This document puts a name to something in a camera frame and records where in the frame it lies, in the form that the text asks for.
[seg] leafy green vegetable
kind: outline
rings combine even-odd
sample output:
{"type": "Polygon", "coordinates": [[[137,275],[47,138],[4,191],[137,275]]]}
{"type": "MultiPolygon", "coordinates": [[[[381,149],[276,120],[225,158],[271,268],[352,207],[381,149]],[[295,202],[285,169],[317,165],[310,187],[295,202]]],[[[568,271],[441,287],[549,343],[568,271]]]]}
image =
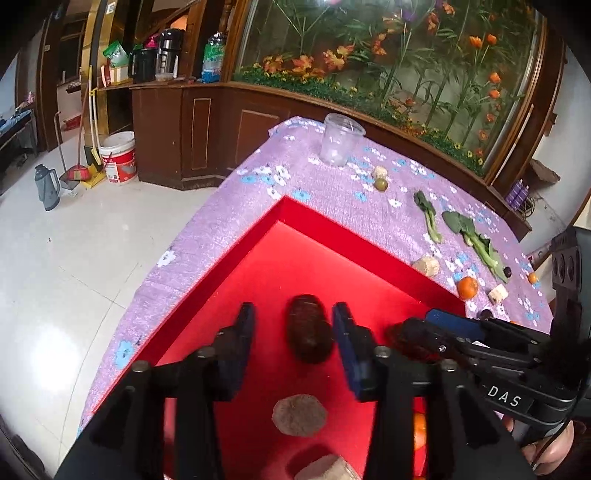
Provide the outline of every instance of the leafy green vegetable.
{"type": "Polygon", "coordinates": [[[466,245],[474,249],[482,263],[489,268],[493,275],[500,278],[504,283],[509,281],[503,272],[505,266],[499,254],[491,245],[491,239],[476,232],[471,218],[458,212],[443,212],[441,216],[452,232],[462,234],[466,245]]]}
{"type": "Polygon", "coordinates": [[[421,211],[425,214],[425,221],[427,222],[427,232],[429,233],[431,240],[433,240],[437,244],[440,244],[441,242],[443,242],[443,237],[439,233],[439,231],[437,231],[437,225],[435,223],[435,216],[437,215],[437,212],[435,211],[433,204],[427,200],[425,194],[421,190],[415,192],[413,197],[414,203],[416,203],[417,206],[421,209],[421,211]]]}

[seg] broom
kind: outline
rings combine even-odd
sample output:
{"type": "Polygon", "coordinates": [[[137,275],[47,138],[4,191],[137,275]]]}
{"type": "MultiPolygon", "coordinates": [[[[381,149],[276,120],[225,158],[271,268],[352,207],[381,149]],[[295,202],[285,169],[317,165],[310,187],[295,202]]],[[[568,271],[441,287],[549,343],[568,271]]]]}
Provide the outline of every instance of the broom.
{"type": "MultiPolygon", "coordinates": [[[[82,97],[82,114],[81,117],[84,118],[84,109],[86,107],[86,98],[88,95],[84,95],[82,97]]],[[[73,167],[70,167],[67,171],[67,178],[68,180],[89,180],[90,170],[88,167],[84,165],[80,165],[80,143],[82,141],[82,121],[80,121],[80,130],[78,131],[78,162],[73,167]]]]}

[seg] human hand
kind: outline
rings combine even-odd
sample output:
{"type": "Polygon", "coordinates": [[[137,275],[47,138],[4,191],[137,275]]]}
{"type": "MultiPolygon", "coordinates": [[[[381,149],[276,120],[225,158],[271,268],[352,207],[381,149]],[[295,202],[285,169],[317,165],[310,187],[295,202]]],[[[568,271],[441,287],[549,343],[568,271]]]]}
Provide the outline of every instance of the human hand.
{"type": "MultiPolygon", "coordinates": [[[[508,416],[503,417],[503,425],[510,432],[513,431],[515,422],[508,416]]],[[[536,457],[537,453],[549,442],[551,437],[546,437],[530,445],[526,445],[521,449],[526,460],[531,463],[536,457]]],[[[545,450],[538,460],[538,468],[535,470],[536,475],[547,475],[552,473],[568,455],[570,448],[573,446],[574,440],[574,424],[571,421],[560,436],[552,442],[552,444],[545,450]]]]}

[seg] table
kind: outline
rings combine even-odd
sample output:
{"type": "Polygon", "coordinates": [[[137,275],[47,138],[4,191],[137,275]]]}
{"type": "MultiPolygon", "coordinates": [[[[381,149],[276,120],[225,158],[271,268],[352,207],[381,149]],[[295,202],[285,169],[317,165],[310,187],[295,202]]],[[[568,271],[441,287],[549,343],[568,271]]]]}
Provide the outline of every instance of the table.
{"type": "Polygon", "coordinates": [[[347,166],[329,167],[317,155],[323,131],[322,123],[299,117],[273,127],[269,140],[196,212],[148,274],[119,322],[90,389],[80,428],[166,315],[283,195],[305,203],[405,262],[434,255],[441,265],[434,280],[449,291],[456,293],[455,284],[462,277],[474,277],[480,290],[466,302],[466,316],[476,317],[482,309],[491,309],[497,318],[549,332],[552,314],[548,303],[539,283],[527,281],[532,268],[504,220],[418,162],[368,139],[359,143],[347,166]],[[371,172],[377,165],[388,170],[385,193],[372,185],[371,172]],[[425,217],[413,200],[417,190],[425,193],[438,213],[442,244],[434,244],[427,235],[425,217]],[[486,295],[499,281],[462,236],[454,235],[444,224],[439,215],[443,210],[473,218],[476,229],[490,236],[511,267],[509,298],[502,305],[491,305],[486,295]]]}

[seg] red tray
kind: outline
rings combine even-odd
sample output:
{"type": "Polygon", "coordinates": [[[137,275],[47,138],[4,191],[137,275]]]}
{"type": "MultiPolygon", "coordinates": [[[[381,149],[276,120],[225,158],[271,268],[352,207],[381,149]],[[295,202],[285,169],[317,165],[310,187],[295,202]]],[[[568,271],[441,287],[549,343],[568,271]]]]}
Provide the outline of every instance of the red tray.
{"type": "MultiPolygon", "coordinates": [[[[231,403],[215,405],[228,480],[293,478],[328,453],[342,455],[363,474],[375,404],[355,400],[336,346],[320,365],[299,362],[287,348],[285,308],[304,293],[323,302],[328,318],[332,305],[346,301],[356,322],[371,328],[378,342],[385,341],[387,326],[423,317],[432,308],[464,315],[452,293],[284,197],[192,288],[134,358],[157,365],[179,361],[212,343],[221,327],[233,323],[243,301],[253,302],[255,336],[242,389],[231,403]],[[327,424],[310,439],[283,435],[271,420],[273,406],[304,393],[324,405],[327,424]]],[[[421,410],[420,401],[416,407],[421,410]]],[[[174,438],[174,400],[167,403],[165,438],[169,444],[174,438]]],[[[425,454],[425,448],[415,453],[417,475],[425,454]]]]}

